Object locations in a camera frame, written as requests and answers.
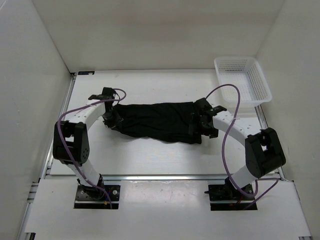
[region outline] black fabric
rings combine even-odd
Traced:
[[[193,102],[117,104],[114,108],[123,121],[113,130],[122,134],[170,143],[201,144],[200,134],[188,134],[192,113],[196,111]]]

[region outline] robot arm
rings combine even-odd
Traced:
[[[213,108],[215,112],[213,127],[226,132],[234,117],[220,106],[215,108]],[[254,180],[286,163],[277,133],[270,127],[260,130],[240,119],[236,119],[229,135],[245,147],[245,166],[232,175],[233,180],[240,188],[244,188]],[[228,178],[226,184],[232,184]]]
[[[101,174],[97,173],[91,162],[89,161],[89,140],[88,130],[99,118],[103,117],[105,121],[108,121],[111,125],[116,126],[122,121],[122,118],[113,109],[113,102],[102,102],[96,105],[91,105],[97,100],[115,99],[116,92],[112,88],[104,87],[102,94],[92,95],[89,97],[87,105],[90,107],[80,110],[69,120],[61,121],[61,131],[67,146],[74,157],[74,160],[78,163],[79,169],[82,171],[86,179],[78,172],[75,165],[68,156],[65,147],[61,141],[58,133],[58,123],[54,126],[53,137],[53,157],[60,160],[62,164],[67,165],[75,175],[78,177],[78,182],[82,186],[82,189],[93,199],[100,199],[104,193],[99,189],[91,186],[86,180],[89,180],[96,186],[104,187],[104,181]]]
[[[197,100],[194,107],[197,117],[194,117],[190,124],[190,134],[201,133],[216,138],[219,130],[226,132],[234,119],[226,108],[222,106],[212,108],[205,98]],[[245,148],[245,166],[232,174],[232,179],[241,189],[286,163],[274,129],[269,127],[261,130],[236,119],[228,134]],[[225,187],[232,192],[237,191],[229,178],[225,180]]]

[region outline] white table surface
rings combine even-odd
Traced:
[[[273,181],[259,182],[260,195]],[[118,210],[73,209],[74,179],[41,180],[26,232],[35,240],[298,240],[310,236],[293,182],[258,210],[210,211],[207,181],[122,181]]]
[[[85,105],[88,97],[100,94],[103,87],[125,90],[127,97],[121,102],[125,105],[194,102],[217,86],[213,69],[96,71],[94,75],[76,77],[68,110]],[[223,106],[220,92],[208,101]],[[260,127],[254,108],[243,120]],[[221,157],[223,136],[221,131],[218,138],[204,136],[202,144],[132,138],[106,128],[100,117],[88,131],[89,159],[102,175],[225,174]],[[226,159],[232,173],[245,164],[245,149],[232,137],[226,141]],[[54,159],[50,174],[73,175],[73,172]]]

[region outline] metal bracket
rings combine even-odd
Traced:
[[[112,209],[119,208],[120,200],[120,185],[104,185],[104,189],[110,196]],[[82,187],[78,185],[76,190],[75,199],[74,199],[74,208],[75,209],[110,209],[110,205],[105,205],[105,197],[101,199],[93,199],[88,194],[86,194]]]
[[[79,71],[78,75],[95,75],[95,71]]]
[[[32,183],[32,185],[31,185],[28,199],[27,199],[27,204],[26,204],[24,215],[22,218],[22,223],[20,225],[18,236],[16,238],[17,240],[34,240],[35,239],[36,234],[34,232],[26,233],[25,229],[26,229],[28,217],[30,215],[32,203],[34,202],[34,199],[36,197],[38,185],[39,185],[39,183]]]
[[[299,240],[313,240],[312,236],[300,236]]]
[[[243,211],[253,200],[254,197],[242,196],[240,193],[232,198],[224,195],[224,184],[211,184],[208,186],[209,191],[204,193],[209,194],[210,210],[211,211]],[[247,185],[244,189],[247,193],[253,193],[252,185]],[[253,204],[247,210],[258,210],[257,205]]]

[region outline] black joint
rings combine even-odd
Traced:
[[[87,125],[83,122],[72,123],[69,121],[61,121],[60,126],[64,140],[73,136],[73,142],[65,142],[74,160],[78,162],[80,166],[82,166],[82,164],[88,160],[90,153]],[[58,132],[58,122],[56,122],[54,125],[52,153],[53,157],[60,160],[61,163],[66,165],[73,164],[60,138]]]
[[[242,196],[242,193],[234,187],[234,185],[231,183],[229,177],[227,177],[224,180],[224,191],[225,195],[229,196],[230,199],[239,199]],[[247,194],[253,194],[252,185],[248,184],[241,188],[242,191],[246,192]],[[255,199],[253,196],[244,196],[244,200],[253,200]]]
[[[212,108],[210,103],[203,97],[193,103],[195,112],[192,113],[189,124],[189,135],[201,134],[210,139],[218,137],[218,129],[214,128],[213,117],[227,109],[222,106]]]
[[[269,127],[245,139],[245,164],[258,179],[286,164],[285,154],[274,129]]]
[[[109,99],[115,99],[116,91],[110,87],[104,87],[102,90],[102,95],[112,96]],[[102,116],[104,120],[104,125],[107,125],[110,129],[121,128],[120,123],[124,120],[117,112],[117,110],[112,107],[113,101],[105,102],[105,114]]]
[[[94,75],[95,71],[79,71],[78,75]]]
[[[77,181],[80,184],[80,186],[82,187],[83,192],[88,194],[89,197],[93,198],[94,200],[100,200],[103,198],[105,193],[103,191],[101,191],[100,189],[93,187],[93,186],[82,185],[80,183],[79,179],[77,179]],[[102,189],[105,188],[104,179],[101,174],[100,174],[99,181],[96,185]]]
[[[102,93],[99,95],[91,95],[88,100],[113,100],[116,97],[116,91],[111,87],[104,87]],[[109,111],[112,107],[113,101],[106,101],[105,111]]]
[[[224,108],[223,106],[215,106],[211,110],[213,116],[216,116],[218,113],[223,112],[223,111],[227,111],[227,109]]]

